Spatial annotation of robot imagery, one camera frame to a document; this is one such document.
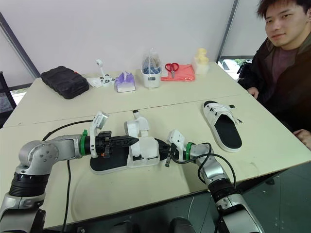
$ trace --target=red scissors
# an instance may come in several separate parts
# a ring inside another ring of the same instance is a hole
[[[172,74],[173,79],[175,78],[175,71],[179,69],[179,64],[177,63],[167,63],[165,65],[165,68],[167,71],[169,71]]]

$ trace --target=white container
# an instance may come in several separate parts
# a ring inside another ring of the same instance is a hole
[[[199,48],[198,53],[192,60],[192,67],[195,75],[205,75],[209,70],[208,58],[206,57],[206,49]]]
[[[144,86],[147,88],[157,88],[160,86],[161,73],[159,74],[144,74],[142,71],[142,78],[144,80]]]

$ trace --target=gray floor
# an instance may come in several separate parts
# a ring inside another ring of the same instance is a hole
[[[244,194],[244,198],[266,233],[311,232],[311,163],[281,173],[275,177],[275,185],[263,183]],[[85,230],[86,233],[105,233],[115,224],[130,220],[140,226],[142,233],[166,233],[170,221],[177,216],[189,216],[197,233],[214,232],[217,212],[208,193],[92,223]]]

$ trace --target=man's hand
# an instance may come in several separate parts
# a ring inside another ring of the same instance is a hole
[[[251,94],[255,99],[257,99],[259,91],[255,87],[251,87],[247,89],[248,93]]]
[[[297,130],[294,135],[311,150],[311,132],[308,130]]]

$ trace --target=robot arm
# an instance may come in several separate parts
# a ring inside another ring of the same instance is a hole
[[[111,137],[111,131],[100,132],[94,140],[91,138],[87,133],[65,135],[49,141],[32,141],[21,148],[20,165],[0,208],[0,233],[42,231],[45,211],[39,207],[43,204],[45,187],[55,163],[89,154],[94,156],[94,152],[107,158],[113,148],[128,147],[138,141],[130,136]]]
[[[204,163],[200,174],[203,177],[210,193],[215,201],[217,211],[220,215],[218,231],[220,233],[264,233],[264,230],[256,219],[255,215],[247,205],[243,196],[232,185],[223,167],[212,155],[213,151],[208,144],[188,143],[184,145],[185,138],[177,130],[169,135],[169,142],[172,143],[170,156],[175,155],[179,150],[179,158],[175,160],[190,160],[203,154],[209,154],[208,160]],[[200,167],[206,156],[195,159],[194,162]]]

